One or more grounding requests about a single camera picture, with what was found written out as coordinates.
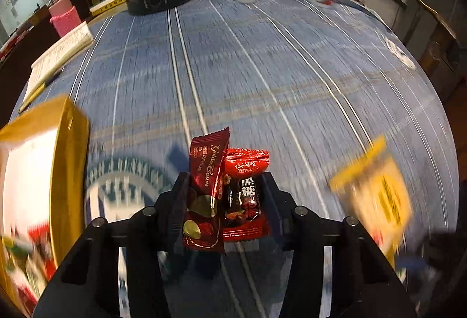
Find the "dark red candy wrapper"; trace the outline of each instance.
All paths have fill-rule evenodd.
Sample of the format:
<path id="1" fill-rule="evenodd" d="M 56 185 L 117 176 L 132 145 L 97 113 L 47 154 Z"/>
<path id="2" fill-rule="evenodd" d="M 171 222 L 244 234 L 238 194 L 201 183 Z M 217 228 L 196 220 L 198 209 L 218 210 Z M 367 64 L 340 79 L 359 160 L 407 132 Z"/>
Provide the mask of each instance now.
<path id="1" fill-rule="evenodd" d="M 269 166 L 269 151 L 263 149 L 229 148 L 224 172 L 232 178 L 257 176 Z"/>
<path id="2" fill-rule="evenodd" d="M 224 250 L 219 200 L 224 189 L 222 175 L 228 143 L 228 127 L 191 141 L 188 210 L 183 225 L 183 243 L 189 248 Z"/>
<path id="3" fill-rule="evenodd" d="M 229 148 L 224 184 L 226 212 L 224 241 L 254 240 L 269 234 L 269 225 L 261 211 L 261 181 L 257 176 L 269 165 L 269 151 Z"/>

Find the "blue tablecloth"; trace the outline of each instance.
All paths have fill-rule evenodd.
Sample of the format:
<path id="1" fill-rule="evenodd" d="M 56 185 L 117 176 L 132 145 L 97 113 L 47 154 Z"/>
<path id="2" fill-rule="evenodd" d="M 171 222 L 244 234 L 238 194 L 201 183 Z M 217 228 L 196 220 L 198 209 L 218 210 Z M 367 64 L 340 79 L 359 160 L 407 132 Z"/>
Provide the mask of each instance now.
<path id="1" fill-rule="evenodd" d="M 329 178 L 383 134 L 412 199 L 407 250 L 426 232 L 453 230 L 458 169 L 441 102 L 422 69 L 389 50 L 393 42 L 416 64 L 398 38 L 346 3 L 192 0 L 92 26 L 95 44 L 33 103 L 66 93 L 90 120 L 87 220 L 153 203 L 188 169 L 191 138 L 229 125 L 231 146 L 268 149 L 279 187 L 338 220 Z M 279 314 L 291 254 L 264 238 L 223 257 L 160 262 L 173 317 L 264 318 Z M 322 316 L 330 271 L 327 252 Z M 122 275 L 122 297 L 125 288 Z"/>

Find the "red candy wrapper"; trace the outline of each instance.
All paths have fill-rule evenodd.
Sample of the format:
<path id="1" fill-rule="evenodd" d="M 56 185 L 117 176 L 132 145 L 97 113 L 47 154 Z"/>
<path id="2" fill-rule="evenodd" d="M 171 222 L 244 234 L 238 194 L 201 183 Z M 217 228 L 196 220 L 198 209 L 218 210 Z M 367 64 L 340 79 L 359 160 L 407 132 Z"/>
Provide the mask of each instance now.
<path id="1" fill-rule="evenodd" d="M 261 183 L 256 180 L 268 165 L 269 151 L 227 150 L 224 169 L 225 241 L 253 240 L 269 234 L 269 225 L 260 207 Z"/>
<path id="2" fill-rule="evenodd" d="M 229 128 L 199 136 L 190 146 L 190 188 L 183 243 L 199 251 L 224 250 L 221 216 L 224 159 Z"/>
<path id="3" fill-rule="evenodd" d="M 55 268 L 55 262 L 52 254 L 52 240 L 50 238 L 50 224 L 44 223 L 41 226 L 31 228 L 27 231 L 27 234 L 34 243 L 37 252 L 43 261 L 44 274 L 47 281 L 52 279 L 57 268 Z"/>
<path id="4" fill-rule="evenodd" d="M 229 148 L 224 172 L 232 178 L 257 176 L 269 165 L 269 151 L 261 149 Z"/>

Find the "notebook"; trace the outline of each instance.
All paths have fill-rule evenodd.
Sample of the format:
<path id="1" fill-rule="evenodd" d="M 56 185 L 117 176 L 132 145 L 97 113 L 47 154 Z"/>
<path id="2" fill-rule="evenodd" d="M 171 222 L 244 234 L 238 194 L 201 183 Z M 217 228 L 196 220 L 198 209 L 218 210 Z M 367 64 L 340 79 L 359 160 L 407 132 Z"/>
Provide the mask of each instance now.
<path id="1" fill-rule="evenodd" d="M 37 88 L 63 68 L 67 61 L 94 43 L 87 23 L 83 22 L 52 45 L 31 65 L 32 72 L 27 82 L 25 102 Z"/>

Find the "paper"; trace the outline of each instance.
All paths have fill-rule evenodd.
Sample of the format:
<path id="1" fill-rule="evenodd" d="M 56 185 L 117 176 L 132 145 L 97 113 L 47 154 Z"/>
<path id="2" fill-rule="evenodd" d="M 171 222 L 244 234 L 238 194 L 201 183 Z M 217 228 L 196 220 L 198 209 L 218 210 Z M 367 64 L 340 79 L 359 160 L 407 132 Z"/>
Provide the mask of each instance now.
<path id="1" fill-rule="evenodd" d="M 50 180 L 57 129 L 44 132 L 9 150 L 3 184 L 3 229 L 28 229 L 48 222 Z"/>
<path id="2" fill-rule="evenodd" d="M 86 22 L 71 30 L 31 65 L 32 72 L 27 83 L 25 102 L 37 88 L 64 67 L 69 59 L 93 43 L 93 35 Z"/>

